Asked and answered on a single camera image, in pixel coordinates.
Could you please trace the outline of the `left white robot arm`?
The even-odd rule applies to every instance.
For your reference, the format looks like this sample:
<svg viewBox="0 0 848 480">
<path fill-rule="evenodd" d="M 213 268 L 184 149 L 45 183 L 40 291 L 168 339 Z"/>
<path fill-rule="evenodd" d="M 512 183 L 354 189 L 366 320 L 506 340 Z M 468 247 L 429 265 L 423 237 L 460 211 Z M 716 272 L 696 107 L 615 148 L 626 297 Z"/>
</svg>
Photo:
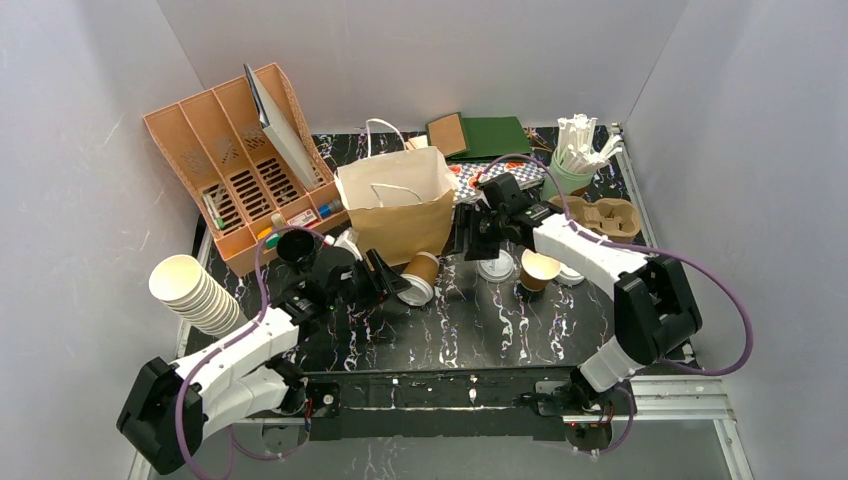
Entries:
<svg viewBox="0 0 848 480">
<path fill-rule="evenodd" d="M 158 473 L 192 465 L 209 436 L 295 398 L 308 381 L 284 355 L 333 312 L 372 308 L 411 286 L 375 250 L 357 259 L 323 246 L 289 265 L 282 292 L 265 295 L 246 325 L 192 355 L 141 367 L 116 428 Z"/>
</svg>

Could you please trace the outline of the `kraft paper takeout bag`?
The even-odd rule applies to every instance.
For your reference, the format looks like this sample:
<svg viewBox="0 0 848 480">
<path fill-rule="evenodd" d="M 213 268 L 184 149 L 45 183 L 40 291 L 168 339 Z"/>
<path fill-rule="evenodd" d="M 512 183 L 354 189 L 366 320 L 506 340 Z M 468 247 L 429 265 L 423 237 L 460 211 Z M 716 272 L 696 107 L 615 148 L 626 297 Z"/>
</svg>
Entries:
<svg viewBox="0 0 848 480">
<path fill-rule="evenodd" d="M 452 229 L 459 187 L 435 146 L 376 154 L 371 129 L 366 155 L 340 166 L 336 188 L 361 254 L 373 250 L 390 266 L 410 262 L 421 252 L 442 255 Z"/>
</svg>

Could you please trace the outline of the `brown paper coffee cup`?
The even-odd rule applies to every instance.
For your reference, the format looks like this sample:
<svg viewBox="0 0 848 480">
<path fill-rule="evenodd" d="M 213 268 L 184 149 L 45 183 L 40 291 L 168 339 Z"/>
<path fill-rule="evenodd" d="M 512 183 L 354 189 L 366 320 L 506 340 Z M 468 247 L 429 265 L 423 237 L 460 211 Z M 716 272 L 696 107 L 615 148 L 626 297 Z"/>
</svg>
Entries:
<svg viewBox="0 0 848 480">
<path fill-rule="evenodd" d="M 438 271 L 439 259 L 435 255 L 428 252 L 418 252 L 408 263 L 402 274 L 406 273 L 419 276 L 434 287 Z"/>
</svg>

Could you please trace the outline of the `single white cup lid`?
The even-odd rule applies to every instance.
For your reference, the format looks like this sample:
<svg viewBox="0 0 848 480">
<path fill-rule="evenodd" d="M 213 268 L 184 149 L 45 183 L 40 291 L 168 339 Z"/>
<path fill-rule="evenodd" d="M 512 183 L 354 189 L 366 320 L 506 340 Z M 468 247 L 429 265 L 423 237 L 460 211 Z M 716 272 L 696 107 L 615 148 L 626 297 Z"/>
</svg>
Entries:
<svg viewBox="0 0 848 480">
<path fill-rule="evenodd" d="M 511 278 L 515 271 L 515 264 L 512 256 L 501 249 L 494 259 L 478 260 L 476 271 L 485 281 L 499 284 Z"/>
</svg>

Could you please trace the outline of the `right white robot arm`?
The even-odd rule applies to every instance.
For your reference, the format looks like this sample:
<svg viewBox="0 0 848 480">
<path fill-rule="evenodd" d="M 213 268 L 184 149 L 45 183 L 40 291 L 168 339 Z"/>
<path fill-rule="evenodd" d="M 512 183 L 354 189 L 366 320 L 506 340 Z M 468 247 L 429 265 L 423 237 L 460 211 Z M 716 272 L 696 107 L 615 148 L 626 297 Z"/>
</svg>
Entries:
<svg viewBox="0 0 848 480">
<path fill-rule="evenodd" d="M 480 187 L 483 199 L 455 209 L 454 252 L 467 261 L 494 259 L 510 241 L 576 270 L 613 301 L 614 334 L 571 373 L 573 394 L 607 393 L 701 328 L 680 261 L 614 245 L 571 219 L 562 203 L 533 200 L 509 173 Z"/>
</svg>

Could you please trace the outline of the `stack of pulp cup carriers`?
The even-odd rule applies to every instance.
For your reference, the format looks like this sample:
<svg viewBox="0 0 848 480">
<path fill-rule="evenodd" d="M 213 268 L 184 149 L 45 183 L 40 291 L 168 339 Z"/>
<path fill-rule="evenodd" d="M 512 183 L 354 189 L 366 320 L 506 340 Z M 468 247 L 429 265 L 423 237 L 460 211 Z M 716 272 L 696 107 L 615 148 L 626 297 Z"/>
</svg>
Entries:
<svg viewBox="0 0 848 480">
<path fill-rule="evenodd" d="M 627 200 L 601 198 L 589 202 L 582 197 L 567 196 L 569 227 L 575 224 L 605 235 L 616 243 L 631 243 L 641 232 L 641 219 L 637 208 Z"/>
</svg>

